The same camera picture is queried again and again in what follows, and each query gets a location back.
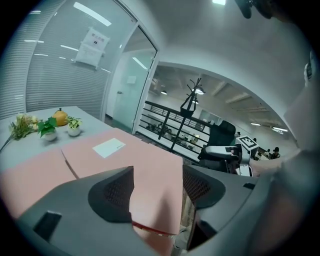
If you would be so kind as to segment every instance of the white pot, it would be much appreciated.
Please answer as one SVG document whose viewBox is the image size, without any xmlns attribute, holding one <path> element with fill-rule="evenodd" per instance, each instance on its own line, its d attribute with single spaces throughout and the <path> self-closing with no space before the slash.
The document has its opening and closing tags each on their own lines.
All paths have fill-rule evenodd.
<svg viewBox="0 0 320 256">
<path fill-rule="evenodd" d="M 78 135 L 80 134 L 80 132 L 81 132 L 79 126 L 78 126 L 77 128 L 75 128 L 75 129 L 72 129 L 72 128 L 69 127 L 69 125 L 68 125 L 67 131 L 68 131 L 68 134 L 69 134 L 70 136 L 73 136 L 73 137 L 74 137 L 74 136 L 78 136 Z"/>
<path fill-rule="evenodd" d="M 56 130 L 54 132 L 48 132 L 44 135 L 44 138 L 48 141 L 51 142 L 57 137 Z"/>
</svg>

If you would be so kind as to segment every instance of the metal railing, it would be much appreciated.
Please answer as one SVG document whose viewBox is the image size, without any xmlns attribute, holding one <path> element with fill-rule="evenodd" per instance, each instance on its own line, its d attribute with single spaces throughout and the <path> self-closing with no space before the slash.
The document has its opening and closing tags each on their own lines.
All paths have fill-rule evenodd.
<svg viewBox="0 0 320 256">
<path fill-rule="evenodd" d="M 210 136 L 204 129 L 205 127 L 210 128 L 212 125 L 194 117 L 187 118 L 184 121 L 179 137 L 175 140 L 182 121 L 183 117 L 180 115 L 179 111 L 151 101 L 146 101 L 139 126 L 156 134 L 157 139 L 155 136 L 150 137 L 143 132 L 138 133 L 149 137 L 156 143 L 158 143 L 157 140 L 160 140 L 161 138 L 171 141 L 172 146 L 170 148 L 168 147 L 170 152 L 181 154 L 181 152 L 174 148 L 177 144 L 199 155 L 203 145 L 208 144 Z"/>
</svg>

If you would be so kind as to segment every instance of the pink table surface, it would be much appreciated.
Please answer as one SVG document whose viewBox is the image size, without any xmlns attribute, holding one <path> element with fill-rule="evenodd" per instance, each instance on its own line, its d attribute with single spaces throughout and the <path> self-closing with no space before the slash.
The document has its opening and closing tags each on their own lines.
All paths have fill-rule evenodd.
<svg viewBox="0 0 320 256">
<path fill-rule="evenodd" d="M 56 186 L 75 179 L 56 148 L 2 172 L 0 194 L 11 216 L 18 218 Z"/>
<path fill-rule="evenodd" d="M 116 138 L 125 146 L 103 158 L 92 148 Z M 132 220 L 148 228 L 178 234 L 181 220 L 183 160 L 117 128 L 76 140 L 62 147 L 79 178 L 133 166 L 134 190 L 130 198 Z"/>
</svg>

